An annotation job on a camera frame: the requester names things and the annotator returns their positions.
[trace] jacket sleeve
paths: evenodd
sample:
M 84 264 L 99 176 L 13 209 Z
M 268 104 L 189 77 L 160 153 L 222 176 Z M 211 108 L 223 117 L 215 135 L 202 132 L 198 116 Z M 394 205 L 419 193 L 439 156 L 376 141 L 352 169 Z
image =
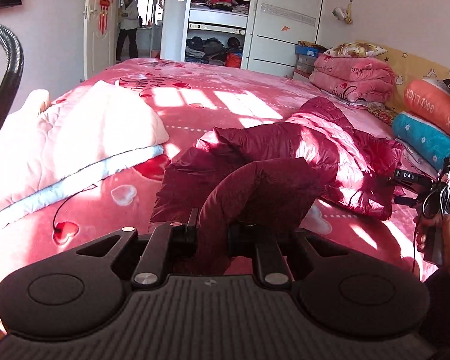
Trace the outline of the jacket sleeve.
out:
M 130 14 L 128 14 L 127 19 L 129 20 L 137 20 L 138 19 L 138 7 L 136 3 L 133 3 L 130 6 Z

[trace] metal screw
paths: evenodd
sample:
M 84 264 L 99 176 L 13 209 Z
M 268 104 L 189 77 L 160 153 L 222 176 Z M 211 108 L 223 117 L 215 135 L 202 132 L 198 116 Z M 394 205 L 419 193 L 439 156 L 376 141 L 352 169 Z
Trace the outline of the metal screw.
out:
M 150 272 L 145 272 L 142 274 L 136 275 L 133 280 L 135 280 L 138 284 L 150 285 L 154 284 L 158 281 L 158 276 L 156 274 L 152 274 Z
M 273 286 L 281 286 L 288 283 L 288 276 L 280 273 L 272 273 L 265 276 L 265 281 Z

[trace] wall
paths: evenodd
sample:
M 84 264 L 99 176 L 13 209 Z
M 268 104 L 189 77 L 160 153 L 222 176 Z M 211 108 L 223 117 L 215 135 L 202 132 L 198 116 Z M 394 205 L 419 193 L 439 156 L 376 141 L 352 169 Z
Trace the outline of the wall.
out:
M 162 59 L 183 60 L 190 1 L 165 0 L 162 31 Z
M 83 9 L 85 0 L 23 0 L 20 7 L 0 9 L 0 23 L 22 43 L 25 68 L 12 111 L 34 89 L 56 98 L 83 79 Z M 0 47 L 0 82 L 6 57 Z
M 332 10 L 348 1 L 325 0 L 320 44 L 367 40 L 450 66 L 450 0 L 353 0 L 353 24 L 346 25 Z

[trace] floral pillow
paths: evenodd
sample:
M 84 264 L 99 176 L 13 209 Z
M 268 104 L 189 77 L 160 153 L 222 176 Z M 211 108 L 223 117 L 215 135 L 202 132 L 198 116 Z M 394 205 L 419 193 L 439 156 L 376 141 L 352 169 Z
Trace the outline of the floral pillow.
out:
M 366 56 L 379 56 L 387 50 L 370 43 L 353 42 L 343 43 L 324 52 L 326 56 L 339 58 L 363 58 Z

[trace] window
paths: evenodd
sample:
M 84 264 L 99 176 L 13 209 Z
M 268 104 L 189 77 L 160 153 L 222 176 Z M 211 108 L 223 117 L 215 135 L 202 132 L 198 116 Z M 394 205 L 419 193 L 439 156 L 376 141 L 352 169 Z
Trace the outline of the window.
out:
M 138 14 L 142 17 L 143 25 L 149 25 L 152 22 L 154 7 L 155 8 L 155 24 L 162 20 L 163 8 L 157 4 L 158 0 L 137 0 Z

